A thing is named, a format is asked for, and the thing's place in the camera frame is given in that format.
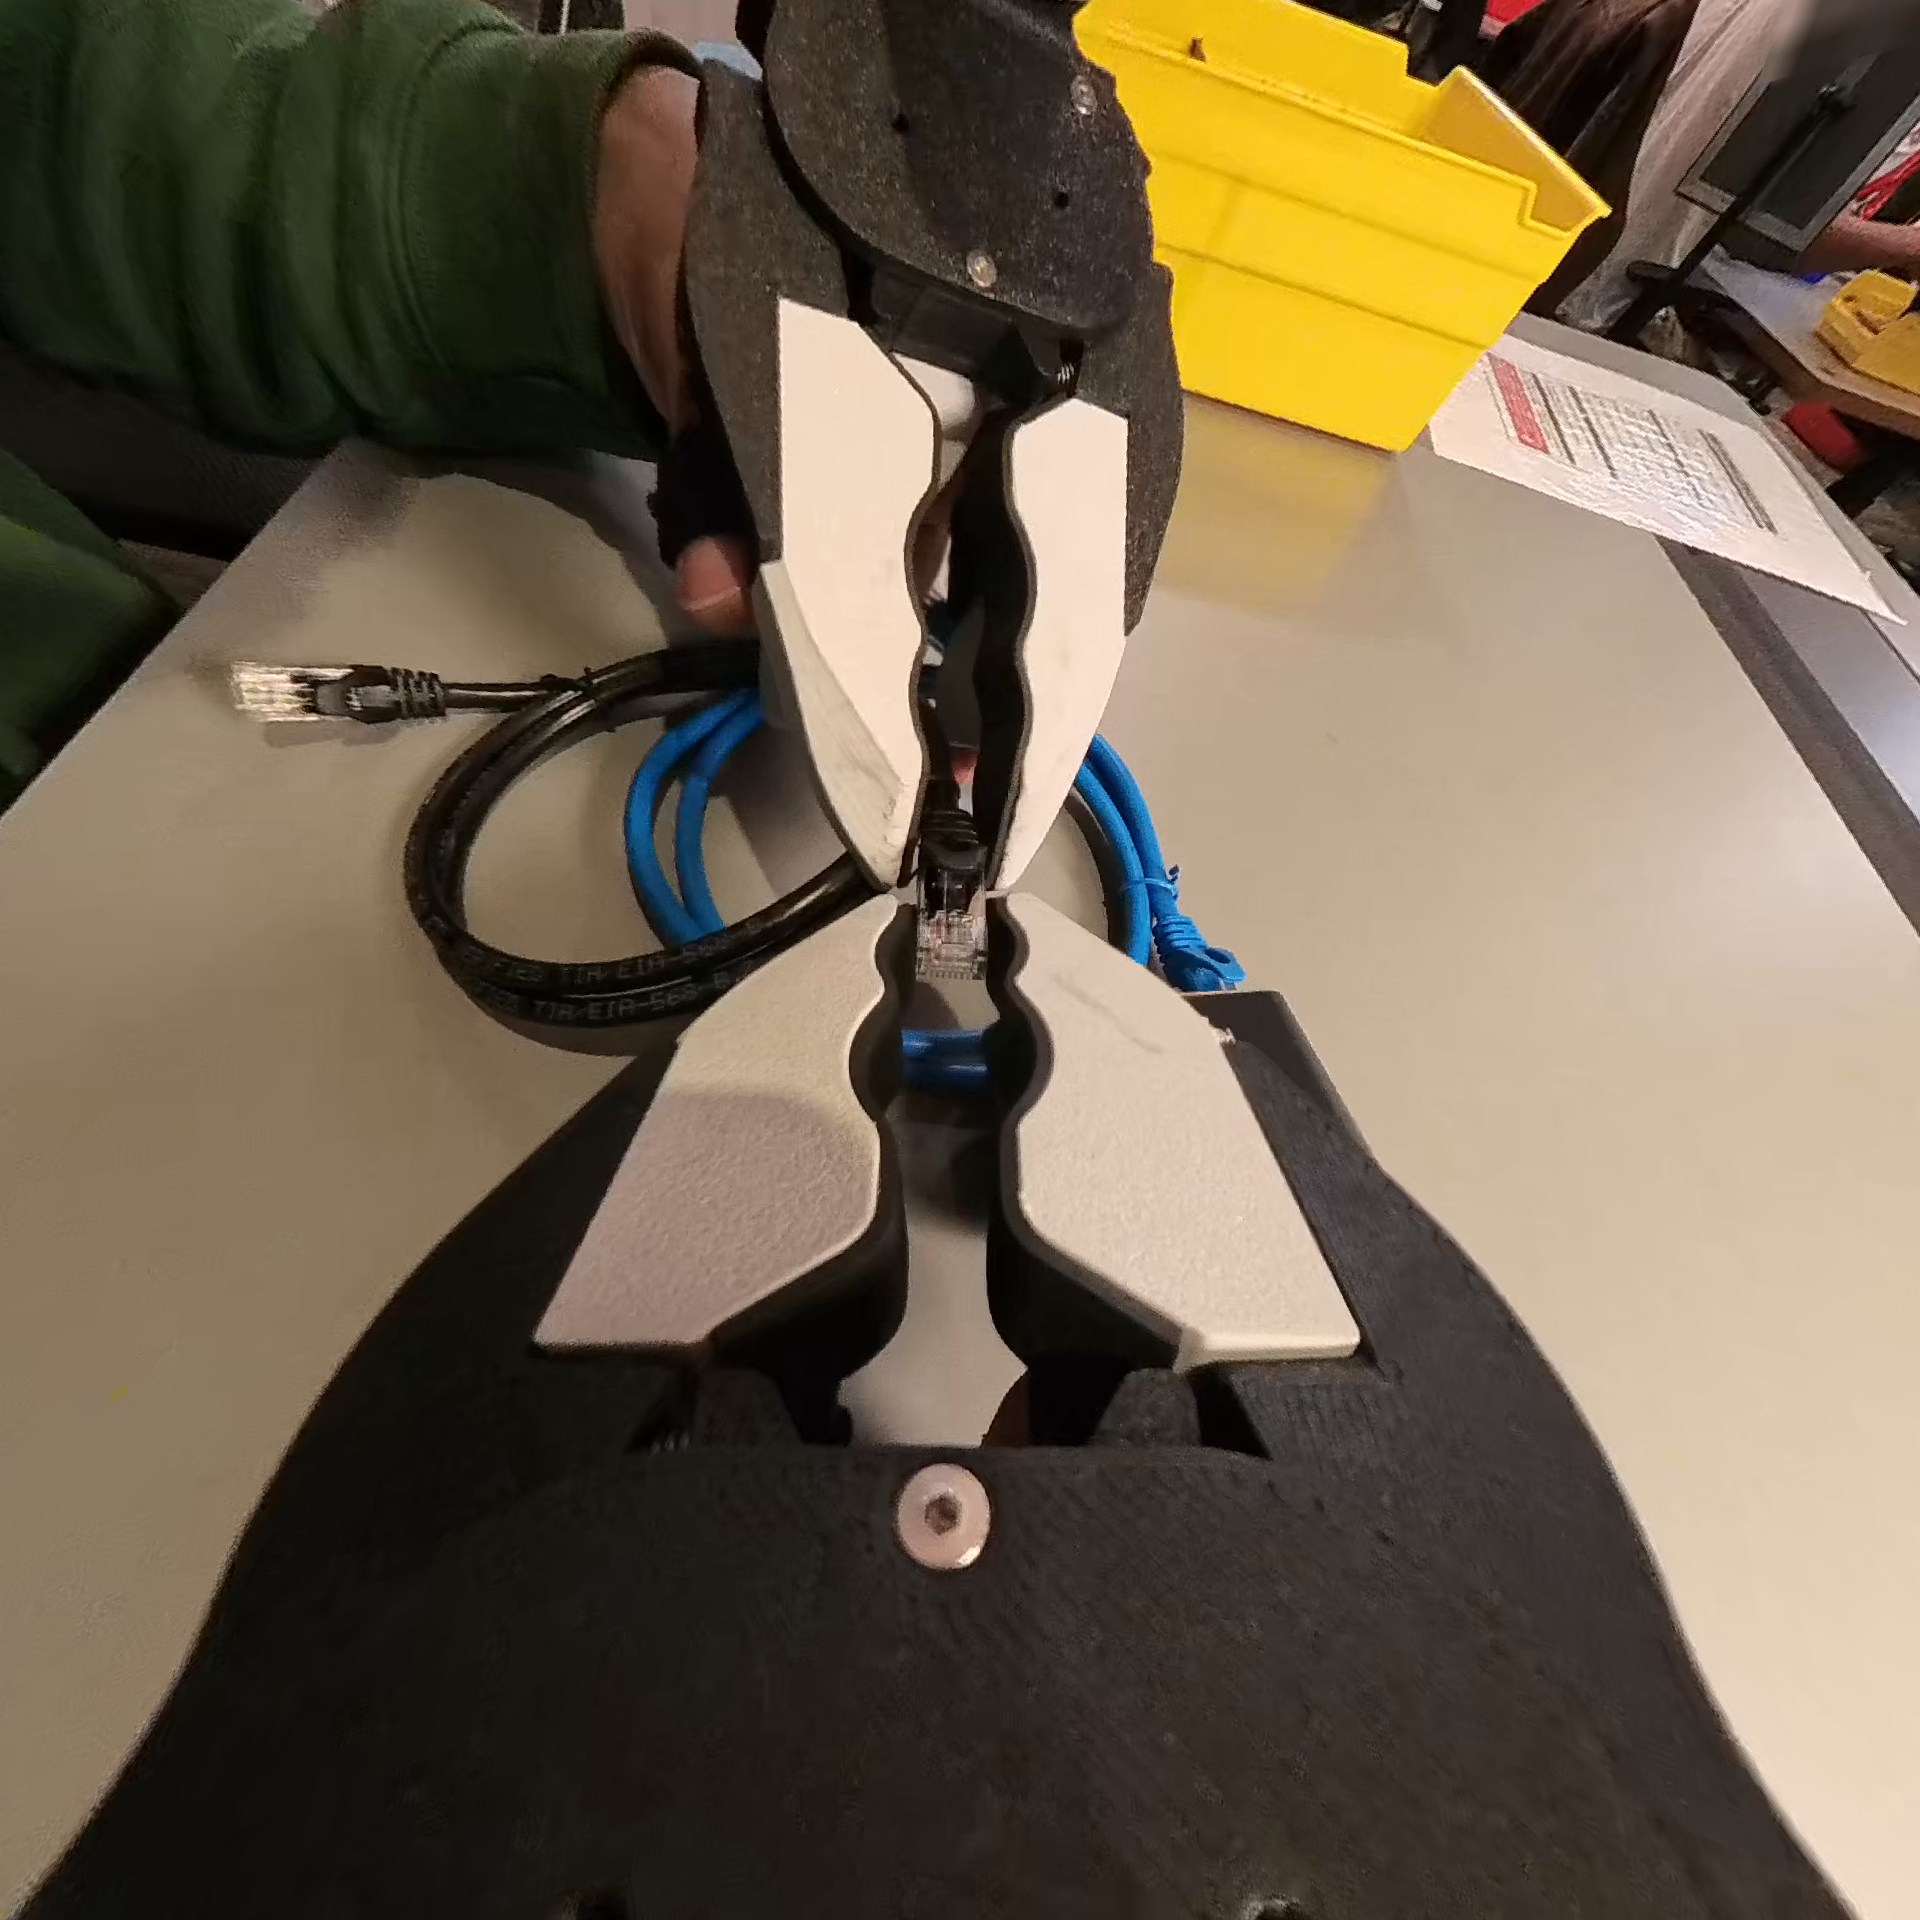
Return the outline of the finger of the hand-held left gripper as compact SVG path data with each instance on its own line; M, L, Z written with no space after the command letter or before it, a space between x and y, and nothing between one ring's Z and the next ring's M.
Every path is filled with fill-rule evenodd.
M1128 423L1050 400L970 454L950 558L978 614L974 816L987 889L1012 889L1066 806L1126 640Z
M828 818L866 878L896 889L927 759L911 560L941 415L850 318L781 295L775 348L780 533L762 601Z

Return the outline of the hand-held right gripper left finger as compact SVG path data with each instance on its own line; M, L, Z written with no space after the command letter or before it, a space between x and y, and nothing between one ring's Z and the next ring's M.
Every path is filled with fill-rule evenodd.
M535 1325L543 1352L752 1367L832 1392L904 1318L915 911L878 895L683 1029Z

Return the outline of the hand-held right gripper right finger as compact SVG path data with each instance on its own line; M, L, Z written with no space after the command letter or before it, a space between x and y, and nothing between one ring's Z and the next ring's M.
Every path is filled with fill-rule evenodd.
M1359 1328L1226 1034L1032 895L997 900L1004 1037L992 1310L1028 1362L1174 1373L1347 1360Z

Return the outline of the large yellow plastic bin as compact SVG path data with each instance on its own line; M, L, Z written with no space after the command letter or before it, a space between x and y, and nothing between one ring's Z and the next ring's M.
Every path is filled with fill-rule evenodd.
M1189 396L1405 449L1607 202L1470 70L1288 2L1094 2Z

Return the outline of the person's left forearm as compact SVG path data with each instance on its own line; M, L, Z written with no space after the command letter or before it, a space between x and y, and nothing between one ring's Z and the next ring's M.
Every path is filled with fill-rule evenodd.
M4 5L4 348L316 453L653 460L594 136L672 39L491 5Z

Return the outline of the person's left hand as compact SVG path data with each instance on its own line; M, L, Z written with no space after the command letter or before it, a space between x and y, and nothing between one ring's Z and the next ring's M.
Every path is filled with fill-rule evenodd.
M698 80L669 64L638 64L611 89L594 136L591 261L608 327L662 424L658 481L683 489L700 426L692 360L682 327L682 253L698 174ZM678 610L723 637L755 625L752 544L728 521L662 535Z

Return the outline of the printed paper sheet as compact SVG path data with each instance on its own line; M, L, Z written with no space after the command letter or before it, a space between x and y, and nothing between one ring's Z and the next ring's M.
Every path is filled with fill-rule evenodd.
M1903 621L1823 518L1802 465L1748 410L1720 415L1508 333L1427 433L1454 463Z

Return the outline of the person's green jacket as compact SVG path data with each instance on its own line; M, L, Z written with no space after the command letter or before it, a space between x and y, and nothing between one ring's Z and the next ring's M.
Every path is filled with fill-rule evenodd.
M8 806L168 632L178 601L3 454L3 805Z

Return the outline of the yellow tool case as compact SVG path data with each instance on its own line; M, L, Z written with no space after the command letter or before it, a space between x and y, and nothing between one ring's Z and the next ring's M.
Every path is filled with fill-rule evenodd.
M1814 337L1853 374L1917 396L1917 287L1888 271L1844 281L1816 314Z

